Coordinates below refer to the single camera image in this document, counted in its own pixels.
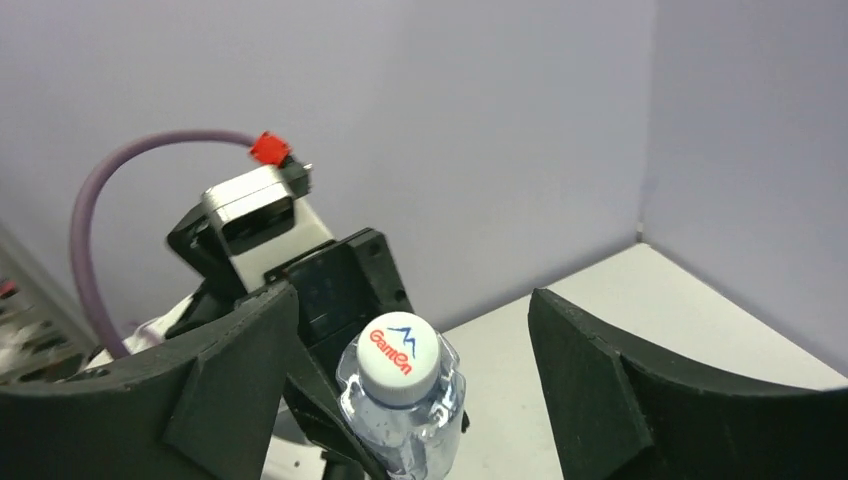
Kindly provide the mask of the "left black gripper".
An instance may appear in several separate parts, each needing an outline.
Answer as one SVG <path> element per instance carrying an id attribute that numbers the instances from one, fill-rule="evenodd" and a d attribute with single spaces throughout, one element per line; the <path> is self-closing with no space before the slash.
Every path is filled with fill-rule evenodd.
<path id="1" fill-rule="evenodd" d="M 358 475 L 392 479 L 348 426 L 337 368 L 365 326 L 389 312 L 413 313 L 384 235 L 366 228 L 268 271 L 267 285 L 291 284 L 298 330 L 288 338 L 284 400 L 306 438 Z"/>

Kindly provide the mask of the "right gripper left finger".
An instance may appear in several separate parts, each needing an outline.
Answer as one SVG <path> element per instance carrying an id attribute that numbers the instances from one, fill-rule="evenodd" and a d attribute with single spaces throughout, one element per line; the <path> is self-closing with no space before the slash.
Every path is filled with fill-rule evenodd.
<path id="1" fill-rule="evenodd" d="M 1 390 L 5 479 L 257 479 L 283 391 L 295 290 L 93 373 Z"/>

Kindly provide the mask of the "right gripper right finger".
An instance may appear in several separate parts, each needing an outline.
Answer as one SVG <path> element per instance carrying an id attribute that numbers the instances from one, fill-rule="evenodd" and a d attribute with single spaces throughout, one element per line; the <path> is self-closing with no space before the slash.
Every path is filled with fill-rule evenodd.
<path id="1" fill-rule="evenodd" d="M 567 479 L 843 479 L 847 392 L 679 355 L 548 289 L 528 330 Z"/>

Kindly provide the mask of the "white Ganten bottle cap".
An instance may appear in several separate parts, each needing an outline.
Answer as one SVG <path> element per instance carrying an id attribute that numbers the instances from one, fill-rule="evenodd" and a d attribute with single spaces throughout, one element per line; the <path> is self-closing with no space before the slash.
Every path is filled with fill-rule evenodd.
<path id="1" fill-rule="evenodd" d="M 389 312 L 369 322 L 356 345 L 363 390 L 392 408 L 413 405 L 428 395 L 439 376 L 441 344 L 423 318 Z"/>

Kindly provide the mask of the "small clear water bottle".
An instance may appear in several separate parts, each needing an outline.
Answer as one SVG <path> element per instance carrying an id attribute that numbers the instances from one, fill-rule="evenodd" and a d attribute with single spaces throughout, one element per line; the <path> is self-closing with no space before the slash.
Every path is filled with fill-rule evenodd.
<path id="1" fill-rule="evenodd" d="M 434 386 L 408 406 L 388 406 L 363 387 L 356 348 L 359 336 L 345 349 L 337 368 L 338 400 L 343 418 L 380 461 L 392 479 L 444 479 L 454 464 L 464 424 L 466 379 L 460 357 L 441 335 Z"/>

